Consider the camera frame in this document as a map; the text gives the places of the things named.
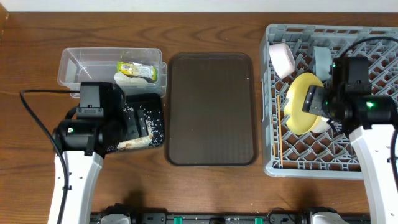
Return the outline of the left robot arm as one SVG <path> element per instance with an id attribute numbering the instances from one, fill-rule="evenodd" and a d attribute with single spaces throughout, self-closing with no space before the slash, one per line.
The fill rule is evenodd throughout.
<path id="1" fill-rule="evenodd" d="M 88 223 L 94 191 L 109 153 L 154 147 L 150 122 L 162 119 L 160 96 L 80 93 L 80 102 L 54 129 L 57 153 L 49 223 Z"/>

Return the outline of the white tissue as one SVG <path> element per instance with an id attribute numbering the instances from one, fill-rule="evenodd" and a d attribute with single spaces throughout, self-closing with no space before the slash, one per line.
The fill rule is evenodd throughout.
<path id="1" fill-rule="evenodd" d="M 147 85 L 148 82 L 144 78 L 141 77 L 129 77 L 121 72 L 114 74 L 115 82 L 120 86 L 128 86 L 128 85 Z"/>

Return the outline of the yellow round plate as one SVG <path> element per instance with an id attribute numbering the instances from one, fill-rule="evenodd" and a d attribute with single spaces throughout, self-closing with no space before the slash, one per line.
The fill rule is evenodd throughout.
<path id="1" fill-rule="evenodd" d="M 288 102 L 284 107 L 284 115 L 290 117 L 285 124 L 296 135 L 310 132 L 321 120 L 320 116 L 302 110 L 310 85 L 323 87 L 323 83 L 314 74 L 303 73 L 295 78 L 286 94 Z"/>

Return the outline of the rice and nuts food waste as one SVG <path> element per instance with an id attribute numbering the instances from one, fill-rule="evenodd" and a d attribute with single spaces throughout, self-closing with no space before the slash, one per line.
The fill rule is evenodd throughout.
<path id="1" fill-rule="evenodd" d="M 130 140 L 119 142 L 116 146 L 111 146 L 108 148 L 107 152 L 122 152 L 122 151 L 133 151 L 140 149 L 150 149 L 155 147 L 160 147 L 164 143 L 164 120 L 162 109 L 158 106 L 143 106 L 140 105 L 135 107 L 136 110 L 143 110 L 146 125 L 148 130 L 148 135 L 145 137 L 139 137 L 137 131 L 137 138 Z"/>

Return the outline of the pink white bowl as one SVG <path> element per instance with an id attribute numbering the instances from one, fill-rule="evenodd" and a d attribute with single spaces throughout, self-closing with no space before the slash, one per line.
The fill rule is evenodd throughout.
<path id="1" fill-rule="evenodd" d="M 281 79 L 284 79 L 295 71 L 295 60 L 291 49 L 285 43 L 269 46 L 269 56 L 272 66 Z"/>

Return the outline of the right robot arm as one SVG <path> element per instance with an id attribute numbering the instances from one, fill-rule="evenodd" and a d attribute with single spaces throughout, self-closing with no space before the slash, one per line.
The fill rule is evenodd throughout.
<path id="1" fill-rule="evenodd" d="M 341 124 L 358 158 L 371 223 L 397 223 L 397 106 L 374 95 L 366 57 L 338 57 L 328 87 L 310 85 L 306 113 Z"/>

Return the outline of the green yellow snack wrapper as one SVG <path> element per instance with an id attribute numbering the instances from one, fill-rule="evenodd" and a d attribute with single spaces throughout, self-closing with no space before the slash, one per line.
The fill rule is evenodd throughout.
<path id="1" fill-rule="evenodd" d="M 157 69 L 151 65 L 136 62 L 118 62 L 116 71 L 128 77 L 139 77 L 153 82 L 157 80 Z"/>

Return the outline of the white green cup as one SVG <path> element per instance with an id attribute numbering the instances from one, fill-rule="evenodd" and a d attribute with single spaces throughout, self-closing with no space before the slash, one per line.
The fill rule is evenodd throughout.
<path id="1" fill-rule="evenodd" d="M 328 118 L 321 117 L 318 124 L 311 130 L 313 133 L 324 133 L 330 129 L 330 125 L 328 124 Z"/>

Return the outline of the light blue bowl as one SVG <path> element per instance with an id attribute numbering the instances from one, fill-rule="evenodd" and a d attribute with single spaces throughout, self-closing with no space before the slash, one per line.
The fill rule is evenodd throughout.
<path id="1" fill-rule="evenodd" d="M 313 70 L 315 75 L 321 80 L 325 81 L 331 78 L 330 69 L 332 66 L 332 55 L 330 49 L 327 47 L 317 47 L 313 48 L 315 65 Z"/>

